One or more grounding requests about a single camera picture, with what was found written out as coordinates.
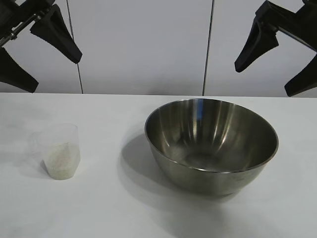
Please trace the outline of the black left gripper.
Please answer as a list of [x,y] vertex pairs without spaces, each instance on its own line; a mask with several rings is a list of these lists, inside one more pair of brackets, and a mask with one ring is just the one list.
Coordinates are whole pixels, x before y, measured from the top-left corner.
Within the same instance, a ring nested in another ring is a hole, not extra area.
[[52,0],[14,0],[0,2],[0,81],[34,93],[38,81],[21,68],[3,46],[30,23],[36,21],[30,32],[54,46],[73,63],[81,60],[82,53],[75,44],[63,20],[60,8]]

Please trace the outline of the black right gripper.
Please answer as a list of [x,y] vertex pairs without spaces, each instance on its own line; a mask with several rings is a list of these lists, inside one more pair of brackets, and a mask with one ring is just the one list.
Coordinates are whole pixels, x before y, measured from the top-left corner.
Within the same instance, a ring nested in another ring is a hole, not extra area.
[[[278,46],[276,32],[268,26],[273,15],[273,28],[300,42],[313,51],[317,50],[317,2],[304,0],[303,6],[292,12],[266,0],[255,13],[247,41],[236,59],[236,72],[244,71],[260,56]],[[317,56],[295,75],[285,86],[288,97],[317,87]]]

